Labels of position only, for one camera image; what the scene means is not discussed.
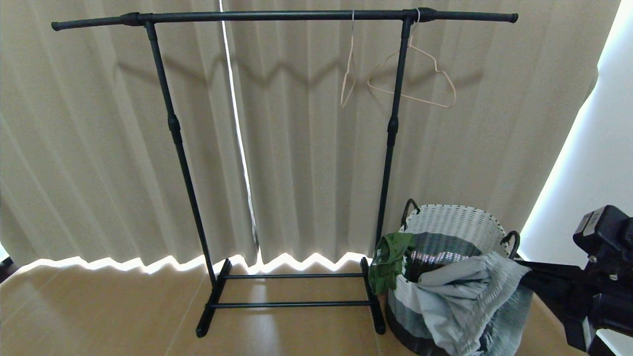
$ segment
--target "laundry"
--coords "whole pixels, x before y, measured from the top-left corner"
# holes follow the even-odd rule
[[[398,276],[389,307],[407,332],[450,355],[514,355],[532,299],[519,286],[529,270],[490,252],[423,273],[417,283]]]
[[[403,255],[414,248],[413,234],[395,232],[380,238],[367,275],[375,295],[396,288],[396,277],[403,271]]]

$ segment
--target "laundry basket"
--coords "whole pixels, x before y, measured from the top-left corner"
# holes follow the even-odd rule
[[[407,217],[409,205],[415,206]],[[489,213],[463,205],[422,205],[409,200],[404,208],[400,232],[415,236],[415,250],[404,258],[403,276],[398,276],[396,291],[389,291],[385,315],[396,338],[419,355],[447,355],[435,345],[422,315],[409,308],[414,303],[414,283],[420,274],[453,262],[496,251],[514,257],[519,235],[506,235],[501,224]]]

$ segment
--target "clothes rack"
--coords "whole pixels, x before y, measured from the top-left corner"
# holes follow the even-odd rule
[[[369,306],[372,313],[373,326],[378,334],[385,333],[385,321],[380,310],[380,303],[372,293],[367,275],[369,266],[367,259],[362,258],[360,262],[360,273],[333,273],[333,274],[272,274],[272,275],[230,275],[231,263],[228,259],[224,261],[218,276],[215,276],[213,264],[209,254],[209,246],[204,236],[204,229],[200,211],[198,210],[196,193],[191,181],[191,174],[187,164],[187,157],[182,144],[180,133],[180,122],[173,109],[172,97],[170,95],[163,59],[158,45],[155,25],[157,23],[171,22],[218,22],[218,21],[308,21],[308,20],[399,20],[402,21],[402,31],[400,40],[400,50],[398,54],[398,68],[396,70],[396,85],[392,102],[391,117],[387,124],[387,151],[385,153],[384,171],[382,176],[382,187],[380,192],[380,205],[375,233],[375,244],[378,243],[382,235],[382,225],[387,203],[387,190],[389,188],[389,176],[391,173],[391,162],[393,158],[394,146],[396,144],[396,134],[398,133],[398,110],[400,107],[400,96],[403,85],[404,65],[406,61],[406,51],[411,26],[415,22],[429,22],[432,20],[475,20],[511,22],[518,19],[518,14],[504,13],[477,13],[459,11],[436,11],[430,8],[417,8],[410,10],[334,10],[334,11],[233,11],[233,12],[197,12],[197,13],[127,13],[121,16],[92,18],[86,20],[75,20],[66,22],[53,22],[51,24],[55,31],[65,29],[77,29],[82,27],[97,27],[109,25],[143,26],[147,31],[156,72],[160,82],[160,87],[165,101],[167,111],[167,124],[172,133],[172,139],[176,146],[180,168],[185,180],[189,202],[196,222],[200,245],[204,253],[204,261],[209,272],[211,285],[213,287],[211,295],[204,306],[204,312],[196,328],[198,337],[203,337],[209,330],[213,314],[220,308],[271,308],[271,307],[338,307],[338,306]],[[340,302],[268,302],[268,303],[220,303],[220,296],[228,279],[262,279],[262,278],[327,278],[327,277],[362,277],[365,281],[365,291],[367,300],[346,300]]]

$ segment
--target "light blue garment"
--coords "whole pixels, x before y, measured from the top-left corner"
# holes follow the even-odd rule
[[[398,276],[393,293],[423,318],[425,327],[410,332],[430,333],[450,355],[514,355],[532,299],[518,287],[528,271],[490,252],[423,273],[415,284]]]

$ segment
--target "curtain fold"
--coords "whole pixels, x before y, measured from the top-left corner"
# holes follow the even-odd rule
[[[2,242],[20,265],[201,254],[143,28],[51,21],[218,11],[215,2],[3,3]],[[219,23],[157,25],[214,261],[256,244]]]
[[[557,1],[225,1],[225,10],[403,9],[519,13],[515,24],[434,21],[414,28],[457,88],[443,109],[402,99],[383,233],[408,198],[472,205],[520,229],[551,170],[617,3]],[[264,263],[369,253],[392,96],[369,73],[398,50],[401,22],[356,21],[356,86],[339,107],[351,22],[227,23],[238,112]],[[397,56],[372,83],[392,90]],[[407,56],[403,93],[450,103],[432,61]]]

